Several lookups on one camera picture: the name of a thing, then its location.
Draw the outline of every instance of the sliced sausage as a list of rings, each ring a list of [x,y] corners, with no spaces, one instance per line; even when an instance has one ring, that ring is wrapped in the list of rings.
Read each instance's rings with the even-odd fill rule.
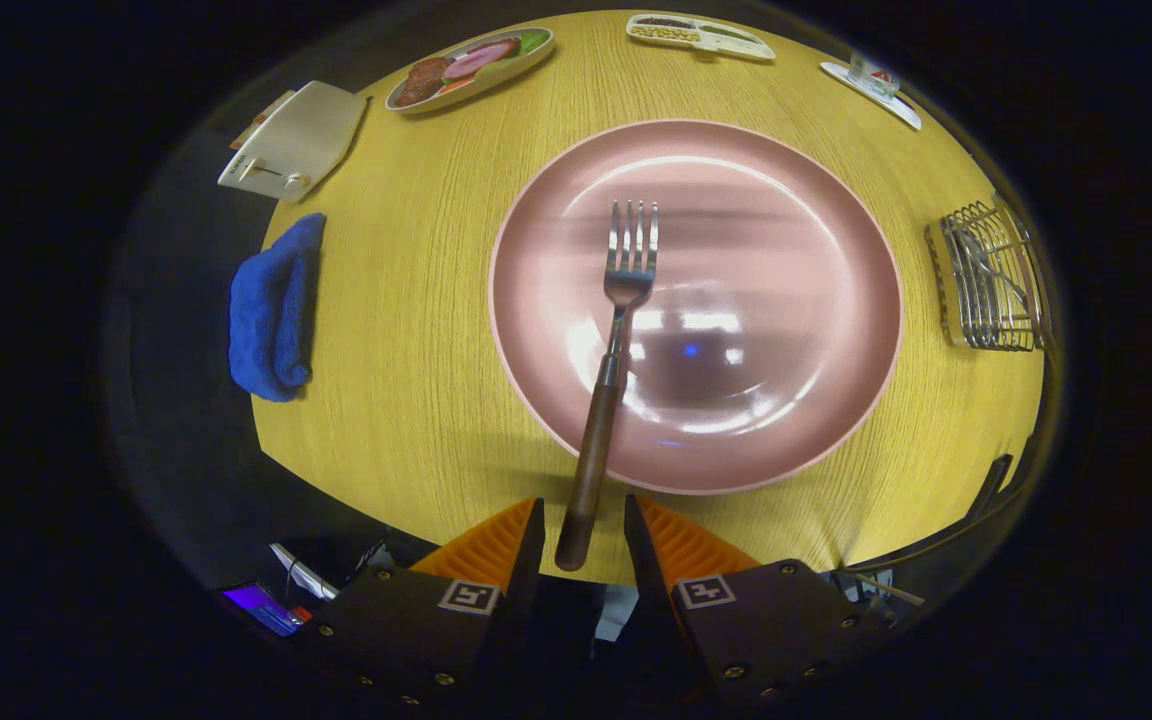
[[[492,45],[484,45],[478,50],[471,51],[461,56],[461,59],[454,61],[449,65],[447,69],[444,70],[444,77],[450,81],[463,79],[472,76],[472,74],[478,73],[479,68],[487,63],[494,63],[494,61],[500,58],[505,58],[508,54],[515,53],[518,50],[518,38],[511,37],[508,40],[493,41]]]

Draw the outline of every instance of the fork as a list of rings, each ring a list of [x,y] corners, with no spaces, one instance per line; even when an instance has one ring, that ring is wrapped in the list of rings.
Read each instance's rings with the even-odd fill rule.
[[[612,338],[607,354],[598,366],[594,395],[589,402],[585,418],[585,437],[579,444],[579,460],[576,461],[576,484],[571,500],[567,502],[563,528],[558,533],[558,552],[554,562],[567,571],[579,570],[585,564],[589,541],[594,533],[594,515],[598,511],[598,492],[602,488],[602,475],[607,471],[607,452],[612,441],[612,427],[616,423],[616,406],[621,401],[621,361],[626,318],[652,295],[655,279],[657,255],[657,204],[652,204],[652,227],[647,234],[646,249],[643,247],[643,200],[637,211],[637,232],[630,245],[630,225],[634,222],[634,200],[626,202],[626,234],[620,242],[621,213],[616,202],[612,202],[612,233],[607,242],[607,268],[602,272],[602,291],[607,293],[612,311]]]

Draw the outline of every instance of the green lettuce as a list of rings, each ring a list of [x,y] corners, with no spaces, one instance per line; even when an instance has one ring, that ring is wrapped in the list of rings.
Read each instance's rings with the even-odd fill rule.
[[[530,29],[530,31],[518,33],[518,56],[531,53],[532,50],[540,47],[548,39],[550,33],[539,31],[539,29]]]

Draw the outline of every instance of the metal cutlery holder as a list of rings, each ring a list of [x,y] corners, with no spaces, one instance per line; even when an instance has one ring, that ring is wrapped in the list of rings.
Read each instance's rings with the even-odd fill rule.
[[[1046,293],[1029,232],[1000,196],[973,202],[927,225],[941,325],[950,342],[978,350],[1043,347]]]

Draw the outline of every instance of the wood grain surface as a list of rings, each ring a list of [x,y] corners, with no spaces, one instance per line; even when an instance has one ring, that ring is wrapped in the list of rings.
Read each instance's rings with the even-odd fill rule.
[[[520,23],[556,33],[531,73],[427,115],[373,101],[332,176],[300,204],[280,202],[265,247],[306,213],[328,222],[314,377],[288,404],[253,397],[262,448],[435,543],[543,497],[541,571],[562,574],[553,551],[576,458],[526,414],[497,356],[486,304],[495,234],[532,174],[573,143],[637,120],[718,120],[804,151],[865,202],[896,255],[905,334],[882,401],[819,464],[737,495],[646,495],[759,561],[818,570],[963,518],[990,462],[1023,450],[1043,384],[1041,351],[960,350],[941,329],[923,228],[987,200],[990,182],[927,113],[915,131],[820,70],[835,58],[756,28],[776,51],[771,63],[646,45],[626,36],[632,14]],[[403,77],[361,93],[381,100]],[[622,536],[630,491],[604,484],[589,561],[570,577],[634,582]]]

